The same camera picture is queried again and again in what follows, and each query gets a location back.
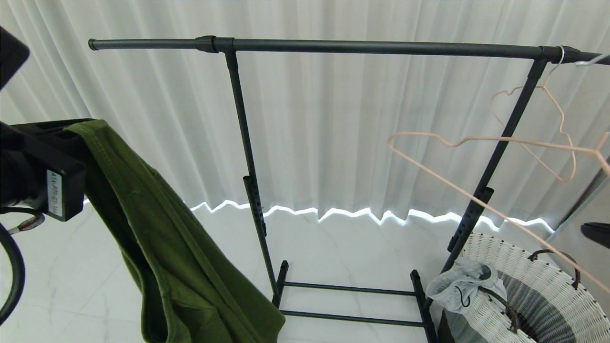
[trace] laundry basket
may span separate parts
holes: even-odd
[[[487,294],[478,292],[470,299],[467,314],[443,312],[439,338],[468,343],[609,343],[610,322],[580,284],[579,274],[573,280],[557,267],[537,260],[538,254],[546,252],[531,254],[492,236],[470,235],[462,255],[498,270],[520,329],[516,333],[509,330],[509,317]]]

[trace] basket handle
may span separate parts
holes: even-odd
[[[528,259],[530,261],[535,261],[538,259],[538,255],[540,254],[545,254],[545,253],[552,253],[553,251],[549,250],[549,249],[542,249],[542,250],[538,250],[538,251],[534,251],[534,253],[532,255],[530,255],[530,257],[528,257]],[[565,257],[569,258],[572,262],[576,263],[576,261],[568,254],[564,253],[563,251],[560,251]],[[574,287],[574,289],[578,289],[578,284],[580,283],[580,272],[578,271],[578,269],[574,269],[574,282],[572,283],[572,287]]]
[[[521,324],[519,323],[517,311],[515,311],[506,300],[502,299],[501,296],[497,295],[494,291],[489,290],[487,288],[483,288],[480,286],[479,291],[491,295],[492,297],[496,298],[496,300],[498,300],[502,305],[504,305],[504,307],[506,307],[506,315],[511,320],[511,328],[509,330],[511,330],[515,334],[518,330],[521,330]]]

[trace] white tile floor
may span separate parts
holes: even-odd
[[[265,295],[271,295],[249,209],[225,206],[195,212],[226,256]],[[5,226],[22,217],[2,216]],[[431,223],[410,216],[404,225],[391,218],[378,225],[364,215],[275,211],[266,218],[268,245],[276,273],[288,260],[288,280],[411,291],[409,274],[418,269],[425,284],[441,269],[456,228],[452,220]],[[479,223],[478,231],[491,232]],[[497,236],[528,250],[536,244],[508,228]],[[90,205],[68,224],[48,221],[14,236],[27,265],[26,290],[0,341],[11,343],[138,343],[141,296],[118,247]],[[1,301],[10,283],[3,256]],[[419,321],[414,298],[287,287],[282,309],[348,316]],[[433,307],[437,321],[439,309]],[[425,342],[420,328],[288,317],[280,342]]]

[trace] curtain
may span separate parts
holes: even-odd
[[[89,38],[398,40],[568,45],[610,50],[610,2],[599,1],[21,1],[1,0],[1,23],[32,54],[0,95],[9,124],[100,118],[158,169],[190,206],[247,203],[247,174],[223,56],[199,51],[91,51]],[[521,85],[530,60],[238,52],[263,206],[417,209],[460,213],[468,199],[393,156],[387,137],[431,131],[457,141],[500,135],[488,102]],[[548,74],[551,65],[545,71]],[[576,145],[610,129],[610,68],[559,67],[549,88]],[[500,96],[506,121],[518,95]],[[516,137],[566,143],[559,114],[537,91]],[[399,138],[399,148],[474,190],[495,144],[450,149]],[[534,147],[565,176],[569,153]],[[610,154],[610,144],[603,148]],[[599,168],[579,155],[575,179],[554,180],[509,145],[490,186],[511,217],[563,218]]]

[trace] olive green pants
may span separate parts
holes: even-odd
[[[222,254],[159,173],[103,120],[67,128],[90,156],[85,192],[142,292],[147,342],[276,342],[282,314]]]

